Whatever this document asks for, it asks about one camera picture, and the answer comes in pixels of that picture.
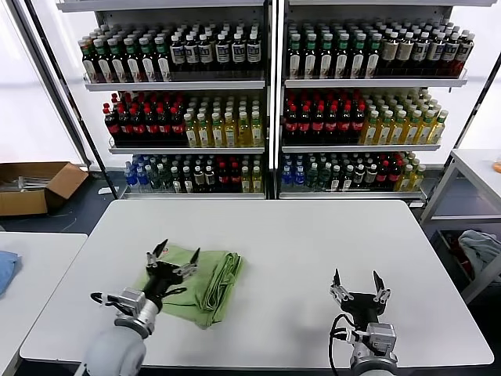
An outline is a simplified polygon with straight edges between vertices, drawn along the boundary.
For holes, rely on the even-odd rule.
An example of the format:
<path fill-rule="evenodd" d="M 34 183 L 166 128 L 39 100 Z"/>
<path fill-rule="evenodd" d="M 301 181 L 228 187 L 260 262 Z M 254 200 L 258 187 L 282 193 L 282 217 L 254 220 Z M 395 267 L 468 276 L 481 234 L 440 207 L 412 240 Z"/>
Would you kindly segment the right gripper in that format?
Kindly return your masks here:
<path fill-rule="evenodd" d="M 354 324 L 378 323 L 378 317 L 384 313 L 391 290 L 385 287 L 383 279 L 376 270 L 373 271 L 373 279 L 376 295 L 350 293 L 341 285 L 339 270 L 335 270 L 330 293 L 336 302 L 341 302 L 341 310 L 351 315 Z"/>

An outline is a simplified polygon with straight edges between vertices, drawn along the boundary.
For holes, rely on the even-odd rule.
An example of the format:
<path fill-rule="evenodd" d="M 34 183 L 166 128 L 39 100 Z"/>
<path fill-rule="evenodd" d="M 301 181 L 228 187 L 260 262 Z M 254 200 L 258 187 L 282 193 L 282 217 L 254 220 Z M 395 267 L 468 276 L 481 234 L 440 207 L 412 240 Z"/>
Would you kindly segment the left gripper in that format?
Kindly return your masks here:
<path fill-rule="evenodd" d="M 192 276 L 197 269 L 200 248 L 193 254 L 188 263 L 176 266 L 166 263 L 161 257 L 168 250 L 168 239 L 160 242 L 151 252 L 146 253 L 146 298 L 156 306 L 162 306 L 162 299 L 167 296 L 171 286 L 182 284 L 182 276 Z"/>

